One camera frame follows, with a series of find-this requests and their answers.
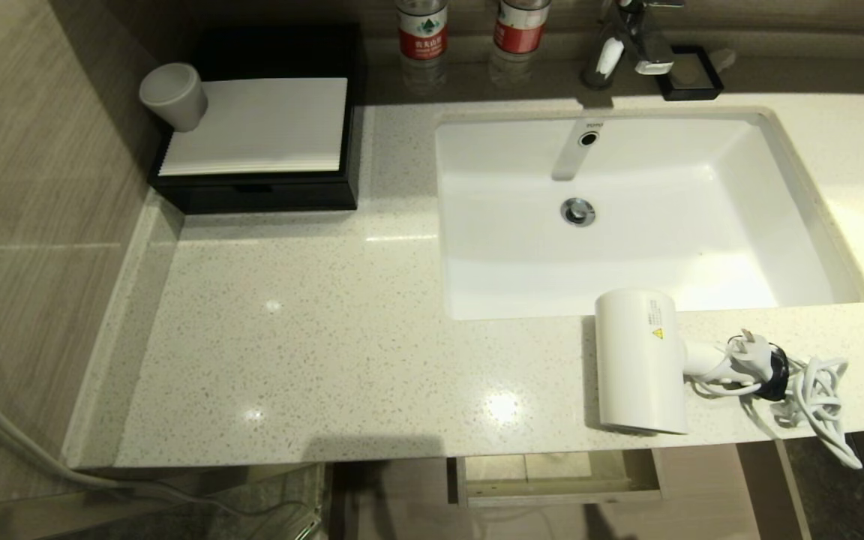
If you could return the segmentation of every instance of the gray cup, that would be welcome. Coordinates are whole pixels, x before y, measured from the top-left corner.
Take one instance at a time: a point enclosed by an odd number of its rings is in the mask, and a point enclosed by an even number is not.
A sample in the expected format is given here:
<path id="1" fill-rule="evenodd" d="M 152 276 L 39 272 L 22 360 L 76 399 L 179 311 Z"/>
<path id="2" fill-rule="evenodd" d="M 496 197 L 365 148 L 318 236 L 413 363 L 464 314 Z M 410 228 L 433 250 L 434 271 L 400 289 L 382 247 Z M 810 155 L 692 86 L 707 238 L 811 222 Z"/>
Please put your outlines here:
<path id="1" fill-rule="evenodd" d="M 199 72 L 189 64 L 165 64 L 142 79 L 138 98 L 177 132 L 191 132 L 209 108 Z"/>

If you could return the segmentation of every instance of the sink drain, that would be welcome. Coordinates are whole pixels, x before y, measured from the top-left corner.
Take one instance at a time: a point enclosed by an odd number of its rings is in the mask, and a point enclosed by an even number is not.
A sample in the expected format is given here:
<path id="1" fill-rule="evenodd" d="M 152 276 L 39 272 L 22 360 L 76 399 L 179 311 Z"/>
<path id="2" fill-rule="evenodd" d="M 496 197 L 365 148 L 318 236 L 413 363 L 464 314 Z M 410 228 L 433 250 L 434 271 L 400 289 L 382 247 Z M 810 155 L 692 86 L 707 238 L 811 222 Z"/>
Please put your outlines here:
<path id="1" fill-rule="evenodd" d="M 587 227 L 596 221 L 596 209 L 586 199 L 572 197 L 562 203 L 562 219 L 576 227 Z"/>

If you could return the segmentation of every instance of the bottle label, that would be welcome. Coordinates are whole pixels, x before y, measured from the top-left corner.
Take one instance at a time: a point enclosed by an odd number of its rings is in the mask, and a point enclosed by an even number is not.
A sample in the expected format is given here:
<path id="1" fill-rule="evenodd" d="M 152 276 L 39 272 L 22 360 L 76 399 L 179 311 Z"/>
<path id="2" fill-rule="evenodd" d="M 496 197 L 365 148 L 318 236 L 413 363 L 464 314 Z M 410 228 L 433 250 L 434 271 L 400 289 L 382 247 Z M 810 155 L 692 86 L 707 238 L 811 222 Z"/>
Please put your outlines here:
<path id="1" fill-rule="evenodd" d="M 446 51 L 448 7 L 430 15 L 415 16 L 398 11 L 398 48 L 411 59 L 435 59 Z"/>
<path id="2" fill-rule="evenodd" d="M 495 44 L 515 55 L 535 51 L 539 48 L 548 17 L 549 4 L 541 10 L 519 10 L 502 0 L 495 16 Z"/>

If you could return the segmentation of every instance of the white sink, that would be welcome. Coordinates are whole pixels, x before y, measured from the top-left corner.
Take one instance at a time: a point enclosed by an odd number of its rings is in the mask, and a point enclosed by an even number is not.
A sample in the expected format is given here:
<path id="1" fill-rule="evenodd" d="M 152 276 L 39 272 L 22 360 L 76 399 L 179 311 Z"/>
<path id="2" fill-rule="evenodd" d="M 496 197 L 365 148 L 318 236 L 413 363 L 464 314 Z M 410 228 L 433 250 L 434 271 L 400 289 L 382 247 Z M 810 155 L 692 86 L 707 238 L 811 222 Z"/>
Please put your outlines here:
<path id="1" fill-rule="evenodd" d="M 563 151 L 570 181 L 552 179 Z M 812 180 L 761 114 L 443 124 L 436 153 L 454 319 L 592 314 L 617 287 L 681 311 L 860 300 Z M 594 206 L 589 226 L 563 219 L 573 197 Z"/>

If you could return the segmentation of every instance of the red label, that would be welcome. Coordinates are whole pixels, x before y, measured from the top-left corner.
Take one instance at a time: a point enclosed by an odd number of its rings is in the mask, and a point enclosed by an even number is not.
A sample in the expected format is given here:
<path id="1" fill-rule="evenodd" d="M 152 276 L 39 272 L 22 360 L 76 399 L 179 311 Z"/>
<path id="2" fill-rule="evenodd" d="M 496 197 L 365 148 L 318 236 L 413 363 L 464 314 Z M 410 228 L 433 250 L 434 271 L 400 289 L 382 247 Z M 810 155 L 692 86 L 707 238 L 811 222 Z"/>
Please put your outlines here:
<path id="1" fill-rule="evenodd" d="M 531 53 L 539 48 L 545 25 L 538 28 L 513 28 L 500 22 L 495 23 L 495 44 L 503 51 L 513 54 Z"/>
<path id="2" fill-rule="evenodd" d="M 438 34 L 419 37 L 398 29 L 398 48 L 411 59 L 439 58 L 449 45 L 449 27 L 443 26 Z"/>

